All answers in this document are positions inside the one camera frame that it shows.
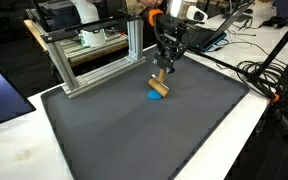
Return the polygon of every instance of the orange part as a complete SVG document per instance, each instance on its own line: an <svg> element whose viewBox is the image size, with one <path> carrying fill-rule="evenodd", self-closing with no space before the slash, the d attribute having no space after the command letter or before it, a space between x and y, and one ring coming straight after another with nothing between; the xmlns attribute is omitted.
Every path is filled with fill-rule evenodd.
<svg viewBox="0 0 288 180"><path fill-rule="evenodd" d="M152 9L150 12L148 12L148 22L151 26L154 26L154 16L157 14L163 14L163 11L160 9Z"/></svg>
<svg viewBox="0 0 288 180"><path fill-rule="evenodd" d="M274 99L272 99L272 102L275 103L280 99L280 96L278 94L274 94Z"/></svg>

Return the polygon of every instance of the aluminum frame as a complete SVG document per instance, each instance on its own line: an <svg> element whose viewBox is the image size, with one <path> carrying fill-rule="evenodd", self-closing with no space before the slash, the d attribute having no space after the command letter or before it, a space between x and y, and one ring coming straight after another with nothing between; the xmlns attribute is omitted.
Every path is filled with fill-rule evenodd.
<svg viewBox="0 0 288 180"><path fill-rule="evenodd" d="M68 98L75 98L145 62L145 57L143 56L142 20L128 21L127 28L129 34L128 56L77 77L75 77L69 65L69 59L65 55L60 42L46 43L50 57L64 81L62 88Z"/></svg>

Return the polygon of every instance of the white device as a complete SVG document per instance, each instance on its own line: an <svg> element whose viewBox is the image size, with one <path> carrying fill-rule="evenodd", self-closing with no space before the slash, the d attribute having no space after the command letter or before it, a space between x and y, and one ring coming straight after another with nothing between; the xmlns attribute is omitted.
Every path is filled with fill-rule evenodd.
<svg viewBox="0 0 288 180"><path fill-rule="evenodd" d="M169 0L168 2L168 13L171 17L180 17L185 0Z"/></svg>
<svg viewBox="0 0 288 180"><path fill-rule="evenodd" d="M94 4L92 4L91 0L71 0L75 5L80 18L81 23L91 23L99 20L98 11ZM81 39L81 43L84 47L98 47L105 44L105 33L104 29L98 30L96 32L88 32L85 30L81 30L81 34L79 35Z"/></svg>
<svg viewBox="0 0 288 180"><path fill-rule="evenodd" d="M190 6L187 10L186 18L196 22L205 22L208 15L196 6Z"/></svg>

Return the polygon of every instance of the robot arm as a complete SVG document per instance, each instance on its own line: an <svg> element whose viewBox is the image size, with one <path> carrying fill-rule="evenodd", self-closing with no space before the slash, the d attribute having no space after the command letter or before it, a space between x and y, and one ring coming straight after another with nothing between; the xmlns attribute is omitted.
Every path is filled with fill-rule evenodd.
<svg viewBox="0 0 288 180"><path fill-rule="evenodd" d="M91 0L71 0L75 5L80 18L81 23L91 23L99 20L97 8L92 4ZM97 47L105 44L104 30L98 30L96 32L88 32L81 30L80 34L81 43L84 47Z"/></svg>
<svg viewBox="0 0 288 180"><path fill-rule="evenodd" d="M194 26L178 17L182 12L184 1L170 1L167 14L160 10L147 9L143 12L143 20L149 22L155 31L158 53L154 55L153 63L167 74L175 71L173 64L179 60L189 46L194 36ZM186 18L190 21L205 22L207 14L195 6L188 8Z"/></svg>

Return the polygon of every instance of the blue object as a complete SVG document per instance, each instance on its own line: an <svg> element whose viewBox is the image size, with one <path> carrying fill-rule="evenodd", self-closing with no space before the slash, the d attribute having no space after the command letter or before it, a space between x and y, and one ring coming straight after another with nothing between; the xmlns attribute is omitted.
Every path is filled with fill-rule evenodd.
<svg viewBox="0 0 288 180"><path fill-rule="evenodd" d="M158 93L156 90L150 90L150 92L148 92L148 98L161 99L162 95L160 93Z"/></svg>

